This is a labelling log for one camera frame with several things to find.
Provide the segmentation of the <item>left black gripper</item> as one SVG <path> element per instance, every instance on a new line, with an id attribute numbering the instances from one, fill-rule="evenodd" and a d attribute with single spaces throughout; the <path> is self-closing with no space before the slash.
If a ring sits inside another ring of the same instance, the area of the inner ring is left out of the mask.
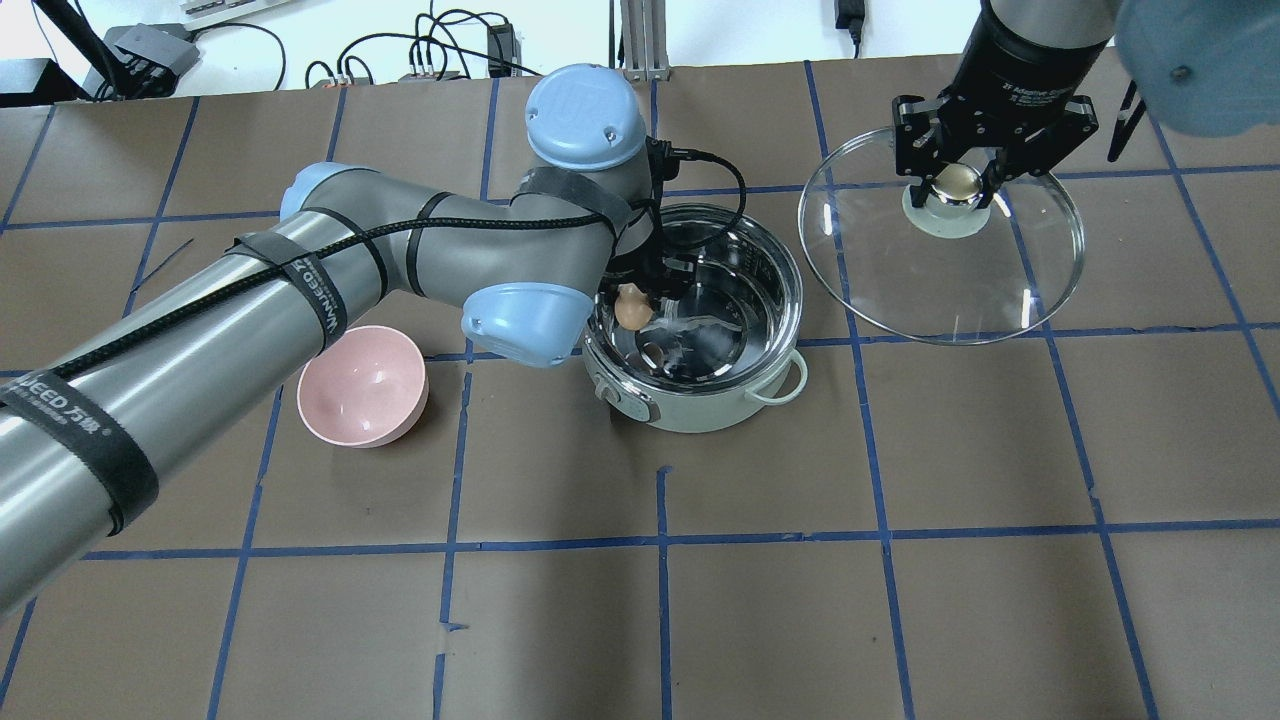
<path id="1" fill-rule="evenodd" d="M 649 299 L 684 297 L 698 278 L 698 252 L 667 240 L 659 200 L 636 201 L 632 209 L 640 211 L 635 225 L 640 220 L 649 223 L 648 234 L 636 249 L 609 260 L 604 296 L 617 299 L 623 284 L 635 284 Z"/>

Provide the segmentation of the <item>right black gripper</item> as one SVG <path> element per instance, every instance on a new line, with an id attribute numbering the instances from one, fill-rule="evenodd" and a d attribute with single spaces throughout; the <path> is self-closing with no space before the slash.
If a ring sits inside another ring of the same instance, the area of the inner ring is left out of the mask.
<path id="1" fill-rule="evenodd" d="M 1043 176 L 1097 129 L 1078 92 L 1115 32 L 1114 1 L 983 1 L 956 73 L 938 96 L 892 102 L 895 170 L 922 209 L 938 174 L 986 149 L 978 209 L 1005 183 Z"/>

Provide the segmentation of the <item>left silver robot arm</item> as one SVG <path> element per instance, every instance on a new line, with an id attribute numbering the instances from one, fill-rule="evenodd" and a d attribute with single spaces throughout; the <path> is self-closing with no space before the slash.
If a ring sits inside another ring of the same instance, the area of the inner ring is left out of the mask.
<path id="1" fill-rule="evenodd" d="M 3 387 L 3 614 L 122 533 L 196 454 L 337 345 L 392 291 L 462 311 L 477 346 L 561 365 L 596 288 L 643 245 L 655 197 L 630 82 L 591 64 L 541 77 L 535 160 L 504 206 L 316 163 L 279 222 Z"/>

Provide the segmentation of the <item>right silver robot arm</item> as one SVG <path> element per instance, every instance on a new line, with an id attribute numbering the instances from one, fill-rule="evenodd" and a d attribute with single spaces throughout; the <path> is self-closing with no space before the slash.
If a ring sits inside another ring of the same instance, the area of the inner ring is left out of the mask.
<path id="1" fill-rule="evenodd" d="M 906 208 L 940 201 L 973 149 L 995 156 L 963 183 L 961 205 L 1048 174 L 1100 127 L 1079 87 L 1108 45 L 1130 77 L 1110 159 L 1144 115 L 1201 137 L 1274 126 L 1277 33 L 1275 1 L 983 1 L 950 85 L 893 100 L 896 172 L 915 179 Z"/>

